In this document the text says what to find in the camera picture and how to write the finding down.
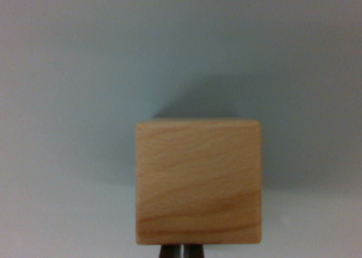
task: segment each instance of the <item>white surface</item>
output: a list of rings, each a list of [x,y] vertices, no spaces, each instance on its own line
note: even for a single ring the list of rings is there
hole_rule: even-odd
[[[0,0],[0,257],[135,244],[136,122],[264,129],[263,240],[210,257],[362,257],[362,0]]]

